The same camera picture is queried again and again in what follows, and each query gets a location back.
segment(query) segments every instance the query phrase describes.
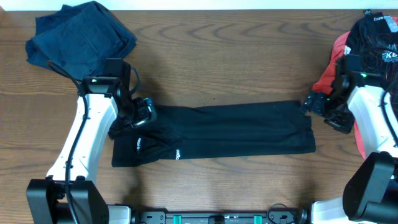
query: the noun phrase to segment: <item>red and black garment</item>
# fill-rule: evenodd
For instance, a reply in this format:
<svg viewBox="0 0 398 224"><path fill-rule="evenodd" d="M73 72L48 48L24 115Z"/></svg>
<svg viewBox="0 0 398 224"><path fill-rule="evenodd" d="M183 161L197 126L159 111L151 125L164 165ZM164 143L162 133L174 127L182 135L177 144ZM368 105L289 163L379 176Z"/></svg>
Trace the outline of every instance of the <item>red and black garment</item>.
<svg viewBox="0 0 398 224"><path fill-rule="evenodd" d="M335 41L330 63L320 80L312 86L315 92L327 95L331 92L331 83L335 79L335 62L344 54L360 55L365 72L380 74L388 85L398 78L398 20L396 17L384 16L381 12L365 15L358 20L350 32L346 32ZM391 92L392 109L398 114L398 89ZM364 146L358 125L354 123L357 147L363 157Z"/></svg>

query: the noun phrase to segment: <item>folded black shirt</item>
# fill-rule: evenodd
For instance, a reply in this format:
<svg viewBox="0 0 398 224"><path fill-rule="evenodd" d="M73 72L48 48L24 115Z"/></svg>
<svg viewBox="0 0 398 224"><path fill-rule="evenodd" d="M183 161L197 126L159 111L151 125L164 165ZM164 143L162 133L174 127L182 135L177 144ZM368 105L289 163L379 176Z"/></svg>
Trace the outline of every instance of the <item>folded black shirt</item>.
<svg viewBox="0 0 398 224"><path fill-rule="evenodd" d="M299 101L155 108L156 121L114 136L113 167L315 152L311 117L300 112Z"/></svg>
<svg viewBox="0 0 398 224"><path fill-rule="evenodd" d="M47 68L51 60L77 80L103 74L105 58L124 58L135 36L104 6L92 1L63 5L61 11L36 18L36 36L26 42L27 61Z"/></svg>

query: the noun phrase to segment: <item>green connector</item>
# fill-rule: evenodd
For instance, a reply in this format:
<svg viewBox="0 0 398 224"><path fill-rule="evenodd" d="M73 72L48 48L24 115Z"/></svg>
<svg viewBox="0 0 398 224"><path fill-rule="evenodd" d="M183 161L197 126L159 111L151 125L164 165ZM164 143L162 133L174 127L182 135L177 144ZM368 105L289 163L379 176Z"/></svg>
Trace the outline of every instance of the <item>green connector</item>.
<svg viewBox="0 0 398 224"><path fill-rule="evenodd" d="M262 216L255 215L254 216L254 224L262 224Z"/></svg>
<svg viewBox="0 0 398 224"><path fill-rule="evenodd" d="M182 217L181 215L175 215L173 216L173 224L181 224L182 223Z"/></svg>

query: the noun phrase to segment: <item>wood grain surface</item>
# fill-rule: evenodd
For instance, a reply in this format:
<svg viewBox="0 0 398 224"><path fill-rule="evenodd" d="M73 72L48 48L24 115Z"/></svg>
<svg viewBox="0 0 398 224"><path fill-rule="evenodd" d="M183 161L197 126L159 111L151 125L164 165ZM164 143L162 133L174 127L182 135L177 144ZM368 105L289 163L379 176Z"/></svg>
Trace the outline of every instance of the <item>wood grain surface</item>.
<svg viewBox="0 0 398 224"><path fill-rule="evenodd" d="M0 6L0 26L1 26L3 17L4 17L4 9Z"/></svg>
<svg viewBox="0 0 398 224"><path fill-rule="evenodd" d="M397 15L398 11L384 11ZM55 162L76 110L73 84L28 64L35 17L6 12L0 25L0 222L31 223L25 190ZM180 106L303 100L326 68L335 39L361 11L116 11L136 35L126 58L139 95ZM340 196L362 163L352 134L313 117L317 151L158 161L112 168L106 141L97 186L107 203L139 208L266 210Z"/></svg>

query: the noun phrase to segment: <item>folded navy shirt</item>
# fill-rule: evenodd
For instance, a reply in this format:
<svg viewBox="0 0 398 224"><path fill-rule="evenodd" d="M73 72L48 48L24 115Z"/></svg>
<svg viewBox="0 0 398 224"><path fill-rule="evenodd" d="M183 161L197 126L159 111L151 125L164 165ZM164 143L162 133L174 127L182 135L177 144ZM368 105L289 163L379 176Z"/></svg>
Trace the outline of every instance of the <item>folded navy shirt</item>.
<svg viewBox="0 0 398 224"><path fill-rule="evenodd" d="M106 58L124 58L135 36L104 6L92 1L36 18L36 36L26 42L27 61L47 68L51 60L77 80L102 75Z"/></svg>

